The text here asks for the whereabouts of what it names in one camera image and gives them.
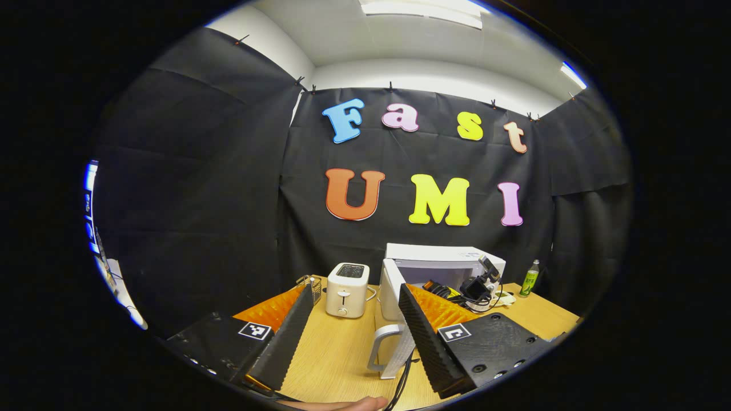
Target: letter m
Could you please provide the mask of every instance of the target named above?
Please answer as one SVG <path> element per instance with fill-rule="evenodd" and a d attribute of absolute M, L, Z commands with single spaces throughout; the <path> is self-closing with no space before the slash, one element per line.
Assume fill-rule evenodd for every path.
<path fill-rule="evenodd" d="M 449 215 L 444 220 L 447 225 L 468 225 L 467 217 L 467 187 L 469 181 L 464 178 L 452 178 L 447 184 L 444 192 L 439 191 L 434 178 L 428 174 L 414 174 L 412 182 L 416 185 L 416 203 L 414 213 L 409 216 L 409 221 L 414 224 L 428 224 L 429 215 L 426 213 L 427 206 L 431 210 L 434 222 L 442 222 L 447 209 Z"/>

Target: black cloth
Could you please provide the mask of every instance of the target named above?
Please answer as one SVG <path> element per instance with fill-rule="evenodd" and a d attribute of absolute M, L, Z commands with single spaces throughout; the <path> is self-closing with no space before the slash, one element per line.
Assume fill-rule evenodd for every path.
<path fill-rule="evenodd" d="M 281 292 L 279 166 L 300 86 L 247 45 L 199 29 L 126 90 L 102 129 L 94 222 L 151 330 Z"/>
<path fill-rule="evenodd" d="M 358 137 L 333 142 L 326 108 L 359 98 L 363 122 Z M 391 103 L 411 105 L 418 112 L 416 132 L 385 126 L 381 117 Z M 465 140 L 457 132 L 457 115 L 476 113 L 482 120 L 481 140 Z M 510 145 L 503 126 L 515 121 L 528 151 Z M 535 258 L 547 257 L 553 229 L 553 201 L 547 156 L 542 153 L 536 123 L 525 116 L 470 99 L 425 91 L 343 88 L 305 93 L 289 130 L 281 171 L 279 256 L 281 267 L 294 279 L 303 274 L 327 275 L 341 262 L 371 268 L 369 282 L 380 278 L 386 243 L 435 246 L 475 246 L 507 261 L 505 281 L 522 281 Z M 330 168 L 355 172 L 347 201 L 360 206 L 365 194 L 365 170 L 384 173 L 376 212 L 362 221 L 338 219 L 325 206 Z M 431 175 L 444 191 L 451 178 L 465 178 L 465 227 L 412 224 L 416 186 L 414 174 Z M 505 227 L 498 184 L 520 185 L 518 203 L 523 224 Z"/>
<path fill-rule="evenodd" d="M 534 291 L 585 315 L 612 284 L 626 251 L 633 201 L 629 150 L 595 88 L 558 106 L 539 125 L 556 223 L 543 266 L 548 269 Z"/>
<path fill-rule="evenodd" d="M 335 144 L 322 111 L 354 98 L 365 103 L 357 126 L 361 133 Z M 417 110 L 416 132 L 382 124 L 386 107 L 395 102 Z M 461 111 L 480 116 L 481 140 L 459 137 Z M 510 121 L 523 130 L 524 154 L 510 145 L 503 128 Z M 363 202 L 363 171 L 386 175 L 373 216 L 356 222 L 330 214 L 325 207 L 325 171 L 330 168 L 355 172 L 347 192 L 351 206 Z M 410 178 L 417 173 L 433 176 L 442 191 L 454 177 L 470 182 L 469 226 L 433 219 L 426 225 L 409 222 L 416 193 Z M 290 272 L 284 275 L 294 279 L 326 275 L 343 261 L 363 263 L 371 268 L 369 282 L 376 284 L 388 242 L 475 246 L 507 261 L 505 282 L 522 283 L 533 260 L 541 260 L 536 293 L 583 315 L 609 286 L 621 261 L 632 207 L 629 177 L 621 131 L 592 89 L 538 122 L 482 102 L 424 91 L 321 90 L 303 95 L 289 130 L 280 186 L 280 264 Z M 521 226 L 500 222 L 504 207 L 497 185 L 504 181 L 520 186 Z"/>

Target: hand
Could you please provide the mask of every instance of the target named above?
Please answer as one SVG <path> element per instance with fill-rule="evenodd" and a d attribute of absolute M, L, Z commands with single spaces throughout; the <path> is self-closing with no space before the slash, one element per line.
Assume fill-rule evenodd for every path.
<path fill-rule="evenodd" d="M 367 396 L 355 402 L 296 402 L 284 400 L 277 402 L 305 411 L 378 411 L 388 404 L 388 400 L 382 396 L 378 398 Z"/>

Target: letter f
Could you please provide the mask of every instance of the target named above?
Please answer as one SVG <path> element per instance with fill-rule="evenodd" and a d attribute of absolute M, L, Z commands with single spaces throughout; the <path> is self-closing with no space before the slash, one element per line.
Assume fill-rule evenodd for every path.
<path fill-rule="evenodd" d="M 356 108 L 364 108 L 365 106 L 366 104 L 361 99 L 352 99 L 322 111 L 322 115 L 330 119 L 330 123 L 332 123 L 335 130 L 335 137 L 333 138 L 335 144 L 360 135 L 360 130 L 354 129 L 350 123 L 359 125 L 363 122 L 363 117 L 360 116 L 360 112 Z"/>

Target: white microwave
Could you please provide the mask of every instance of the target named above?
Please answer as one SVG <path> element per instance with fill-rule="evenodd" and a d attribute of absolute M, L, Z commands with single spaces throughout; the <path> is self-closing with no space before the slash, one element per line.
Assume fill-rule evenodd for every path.
<path fill-rule="evenodd" d="M 421 287 L 433 280 L 458 290 L 464 280 L 484 272 L 479 262 L 483 255 L 488 257 L 502 276 L 505 260 L 474 247 L 387 244 L 377 293 L 376 332 L 368 368 L 378 371 L 384 380 L 395 378 L 415 348 L 409 327 L 398 308 L 403 283 Z"/>

